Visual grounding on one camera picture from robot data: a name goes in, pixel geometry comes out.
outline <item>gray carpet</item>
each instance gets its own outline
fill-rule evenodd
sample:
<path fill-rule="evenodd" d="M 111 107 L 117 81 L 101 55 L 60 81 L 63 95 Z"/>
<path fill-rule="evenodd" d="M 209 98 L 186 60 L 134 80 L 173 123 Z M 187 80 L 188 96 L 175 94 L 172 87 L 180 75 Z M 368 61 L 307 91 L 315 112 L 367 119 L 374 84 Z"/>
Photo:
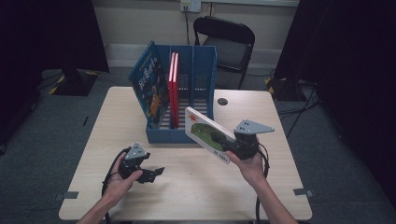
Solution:
<path fill-rule="evenodd" d="M 0 223 L 69 223 L 59 219 L 62 202 L 54 198 L 68 189 L 107 90 L 129 86 L 130 71 L 111 68 L 110 74 L 101 73 L 87 97 L 48 94 L 52 85 L 45 86 L 59 71 L 43 73 L 49 78 L 42 83 L 35 110 L 0 157 Z M 265 90 L 263 76 L 270 72 L 250 69 L 243 89 Z M 227 85 L 236 81 L 226 76 L 219 73 L 218 84 L 234 88 Z M 309 89 L 304 87 L 307 96 Z M 304 104 L 276 102 L 276 108 L 281 112 Z M 286 134 L 297 116 L 280 116 Z M 334 121 L 321 105 L 300 116 L 289 143 L 304 187 L 315 193 L 309 198 L 313 211 L 309 223 L 396 223 L 395 210 L 366 166 L 339 140 Z"/>

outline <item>black chair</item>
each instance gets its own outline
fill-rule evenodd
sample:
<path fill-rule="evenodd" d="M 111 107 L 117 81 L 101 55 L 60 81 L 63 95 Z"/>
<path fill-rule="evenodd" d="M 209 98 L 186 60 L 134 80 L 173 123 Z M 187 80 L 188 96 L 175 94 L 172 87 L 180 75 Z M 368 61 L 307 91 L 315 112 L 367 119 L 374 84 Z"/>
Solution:
<path fill-rule="evenodd" d="M 201 34 L 207 36 L 203 45 L 216 47 L 218 69 L 242 75 L 240 90 L 253 51 L 253 32 L 245 24 L 209 16 L 196 19 L 193 27 L 195 45 L 200 45 L 198 34 Z"/>

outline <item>human arm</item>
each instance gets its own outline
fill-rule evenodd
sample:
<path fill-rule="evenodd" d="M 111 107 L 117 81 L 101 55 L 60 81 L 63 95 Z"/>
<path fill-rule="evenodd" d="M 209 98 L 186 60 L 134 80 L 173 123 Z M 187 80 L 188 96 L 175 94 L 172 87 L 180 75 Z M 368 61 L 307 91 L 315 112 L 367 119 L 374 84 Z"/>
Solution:
<path fill-rule="evenodd" d="M 117 159 L 108 180 L 108 186 L 101 199 L 77 222 L 78 224 L 99 223 L 105 214 L 126 195 L 128 190 L 139 176 L 143 174 L 141 170 L 133 172 L 128 178 L 122 179 L 117 173 L 121 160 L 126 153 L 122 153 Z"/>
<path fill-rule="evenodd" d="M 270 223 L 297 223 L 294 217 L 277 198 L 268 181 L 264 178 L 262 155 L 256 153 L 253 158 L 241 161 L 231 151 L 226 151 L 226 154 L 230 160 L 238 166 L 242 177 L 244 177 L 249 185 L 256 191 Z"/>

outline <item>wall outlet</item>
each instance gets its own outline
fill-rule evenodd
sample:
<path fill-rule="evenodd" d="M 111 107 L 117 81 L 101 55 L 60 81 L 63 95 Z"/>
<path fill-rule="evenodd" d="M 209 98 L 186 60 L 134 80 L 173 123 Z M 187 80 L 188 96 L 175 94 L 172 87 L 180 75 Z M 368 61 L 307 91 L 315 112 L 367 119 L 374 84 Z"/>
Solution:
<path fill-rule="evenodd" d="M 184 12 L 185 8 L 187 8 L 187 11 L 190 11 L 191 0 L 180 0 L 180 11 Z"/>
<path fill-rule="evenodd" d="M 180 0 L 180 11 L 185 9 L 189 12 L 201 12 L 201 1 L 197 0 Z"/>

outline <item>chair backrest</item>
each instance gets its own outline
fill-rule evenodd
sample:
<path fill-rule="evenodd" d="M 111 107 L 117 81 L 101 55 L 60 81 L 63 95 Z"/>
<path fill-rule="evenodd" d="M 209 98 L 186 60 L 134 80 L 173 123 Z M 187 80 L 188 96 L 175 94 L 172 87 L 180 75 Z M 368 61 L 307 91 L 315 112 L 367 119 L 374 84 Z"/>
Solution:
<path fill-rule="evenodd" d="M 254 33 L 245 24 L 215 17 L 200 17 L 193 24 L 195 45 L 200 45 L 198 34 L 249 44 L 253 48 Z"/>

